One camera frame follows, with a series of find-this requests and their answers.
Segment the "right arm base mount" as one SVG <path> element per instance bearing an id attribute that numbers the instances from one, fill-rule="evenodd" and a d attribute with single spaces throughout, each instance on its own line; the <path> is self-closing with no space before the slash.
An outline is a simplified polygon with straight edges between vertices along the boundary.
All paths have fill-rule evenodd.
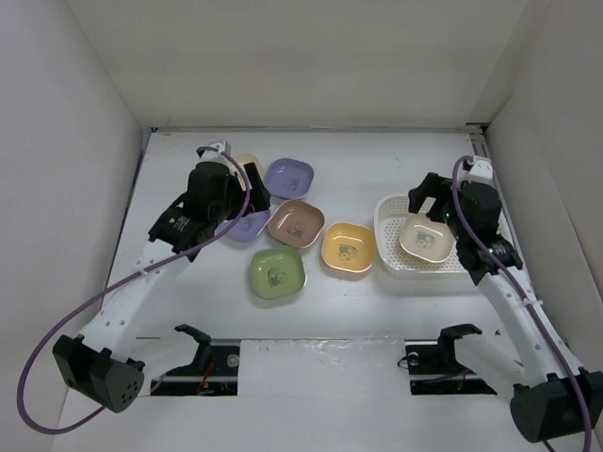
<path id="1" fill-rule="evenodd" d="M 455 342 L 467 335 L 481 335 L 472 324 L 444 328 L 436 339 L 404 341 L 404 354 L 397 366 L 408 373 L 413 396 L 464 396 L 497 393 L 472 370 L 459 364 Z"/>

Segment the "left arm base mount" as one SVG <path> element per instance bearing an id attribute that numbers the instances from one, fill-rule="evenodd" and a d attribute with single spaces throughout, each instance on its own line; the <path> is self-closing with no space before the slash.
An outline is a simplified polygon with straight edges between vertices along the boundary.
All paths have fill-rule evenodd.
<path id="1" fill-rule="evenodd" d="M 150 395 L 236 396 L 240 342 L 214 341 L 208 334 L 185 324 L 175 330 L 195 341 L 195 354 L 185 365 L 153 379 Z"/>

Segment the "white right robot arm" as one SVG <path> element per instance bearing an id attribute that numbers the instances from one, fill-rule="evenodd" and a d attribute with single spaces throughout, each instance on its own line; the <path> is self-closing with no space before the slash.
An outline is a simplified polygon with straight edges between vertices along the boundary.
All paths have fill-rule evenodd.
<path id="1" fill-rule="evenodd" d="M 410 190 L 409 210 L 425 200 L 427 216 L 445 224 L 471 281 L 493 306 L 519 358 L 493 347 L 482 330 L 461 324 L 440 331 L 430 359 L 448 371 L 477 374 L 510 408 L 513 423 L 530 443 L 582 433 L 591 450 L 602 413 L 602 374 L 590 372 L 554 331 L 540 300 L 529 292 L 517 250 L 498 231 L 502 202 L 489 184 L 429 173 Z"/>

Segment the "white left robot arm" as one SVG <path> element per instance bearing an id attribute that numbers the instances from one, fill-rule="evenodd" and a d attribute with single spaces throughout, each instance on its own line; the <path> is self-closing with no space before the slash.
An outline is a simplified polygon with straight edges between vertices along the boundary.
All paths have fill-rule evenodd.
<path id="1" fill-rule="evenodd" d="M 74 338 L 60 336 L 53 355 L 66 384 L 112 412 L 123 412 L 144 384 L 172 369 L 200 373 L 209 365 L 211 339 L 182 323 L 166 337 L 137 336 L 167 288 L 194 262 L 203 243 L 229 224 L 266 211 L 270 195 L 256 165 L 229 169 L 216 161 L 196 165 L 187 190 L 158 218 L 136 264 L 138 276 L 115 290 Z"/>

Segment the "beige panda plate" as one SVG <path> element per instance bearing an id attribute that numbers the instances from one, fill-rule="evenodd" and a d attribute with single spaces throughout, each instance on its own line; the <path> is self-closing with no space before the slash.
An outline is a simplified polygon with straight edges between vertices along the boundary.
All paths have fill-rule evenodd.
<path id="1" fill-rule="evenodd" d="M 448 227 L 424 215 L 409 215 L 399 232 L 399 244 L 408 254 L 432 264 L 450 257 L 455 238 Z"/>

